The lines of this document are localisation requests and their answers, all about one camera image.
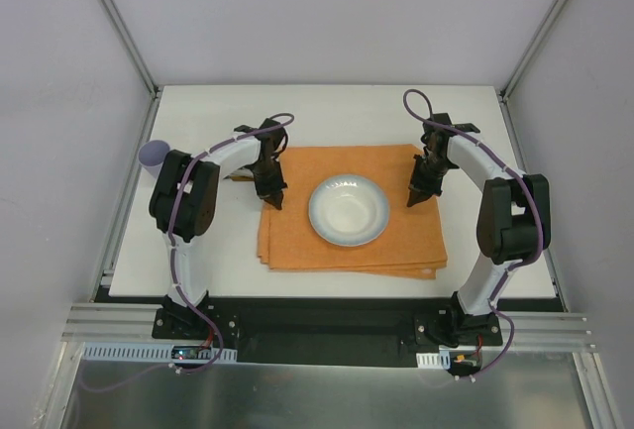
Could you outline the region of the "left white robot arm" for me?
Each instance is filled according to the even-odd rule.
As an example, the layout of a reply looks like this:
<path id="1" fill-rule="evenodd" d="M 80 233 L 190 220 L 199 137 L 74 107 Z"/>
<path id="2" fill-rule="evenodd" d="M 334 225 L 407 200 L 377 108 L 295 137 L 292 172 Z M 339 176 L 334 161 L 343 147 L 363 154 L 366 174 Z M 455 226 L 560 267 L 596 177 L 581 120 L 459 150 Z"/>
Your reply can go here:
<path id="1" fill-rule="evenodd" d="M 149 213 L 167 248 L 170 285 L 166 297 L 182 307 L 174 324 L 185 337 L 203 336 L 210 324 L 207 311 L 197 306 L 208 295 L 208 284 L 192 255 L 196 241 L 214 219 L 220 181 L 244 168 L 253 176 L 257 197 L 280 210 L 287 184 L 279 155 L 287 140 L 284 125 L 267 118 L 258 128 L 236 128 L 231 138 L 197 156 L 179 150 L 166 155 Z"/>

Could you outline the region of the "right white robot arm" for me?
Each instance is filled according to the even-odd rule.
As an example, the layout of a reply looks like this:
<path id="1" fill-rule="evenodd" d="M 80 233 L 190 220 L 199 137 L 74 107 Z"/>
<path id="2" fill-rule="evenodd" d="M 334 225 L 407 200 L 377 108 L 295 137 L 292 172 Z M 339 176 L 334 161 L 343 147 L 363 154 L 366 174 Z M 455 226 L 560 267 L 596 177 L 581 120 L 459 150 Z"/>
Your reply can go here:
<path id="1" fill-rule="evenodd" d="M 448 338 L 465 345 L 480 333 L 477 316 L 493 311 L 514 272 L 539 259 L 550 239 L 549 183 L 507 165 L 481 140 L 472 124 L 453 124 L 447 114 L 422 119 L 423 152 L 414 157 L 407 205 L 442 194 L 448 171 L 462 171 L 481 192 L 476 221 L 479 255 L 455 293 L 461 311 L 445 323 Z"/>

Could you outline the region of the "orange cloth napkin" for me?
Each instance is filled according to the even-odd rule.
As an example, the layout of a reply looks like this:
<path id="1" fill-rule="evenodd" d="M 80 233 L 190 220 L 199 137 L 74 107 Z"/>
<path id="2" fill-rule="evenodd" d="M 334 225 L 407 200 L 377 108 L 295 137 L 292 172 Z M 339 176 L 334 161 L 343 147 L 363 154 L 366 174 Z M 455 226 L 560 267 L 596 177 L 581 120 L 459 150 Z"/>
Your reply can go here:
<path id="1" fill-rule="evenodd" d="M 265 205 L 258 232 L 258 257 L 275 271 L 364 271 L 387 275 L 411 273 L 432 278 L 448 262 L 438 202 L 432 198 L 406 205 L 414 157 L 413 145 L 291 147 L 281 154 L 288 184 L 282 208 Z M 313 230 L 309 198 L 331 176 L 356 174 L 376 183 L 389 202 L 389 221 L 368 244 L 330 244 Z"/>

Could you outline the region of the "lilac plastic cup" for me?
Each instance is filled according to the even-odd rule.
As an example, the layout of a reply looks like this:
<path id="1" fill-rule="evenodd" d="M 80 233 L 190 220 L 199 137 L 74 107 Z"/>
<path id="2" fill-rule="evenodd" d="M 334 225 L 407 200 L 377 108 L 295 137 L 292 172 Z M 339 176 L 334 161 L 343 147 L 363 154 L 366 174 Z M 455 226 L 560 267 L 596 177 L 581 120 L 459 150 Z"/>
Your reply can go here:
<path id="1" fill-rule="evenodd" d="M 157 179 L 169 152 L 170 145 L 168 142 L 163 140 L 150 140 L 139 148 L 137 161 L 142 169 L 154 179 Z"/>

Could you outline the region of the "white blue-rimmed plate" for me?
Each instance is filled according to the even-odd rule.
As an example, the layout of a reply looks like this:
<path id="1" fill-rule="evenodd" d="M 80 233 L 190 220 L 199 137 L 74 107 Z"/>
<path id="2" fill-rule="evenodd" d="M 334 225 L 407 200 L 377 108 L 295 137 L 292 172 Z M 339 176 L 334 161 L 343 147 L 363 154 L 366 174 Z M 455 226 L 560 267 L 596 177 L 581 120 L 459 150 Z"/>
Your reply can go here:
<path id="1" fill-rule="evenodd" d="M 389 217 L 385 192 L 370 179 L 355 174 L 327 178 L 308 201 L 313 230 L 339 247 L 359 247 L 376 240 L 387 228 Z"/>

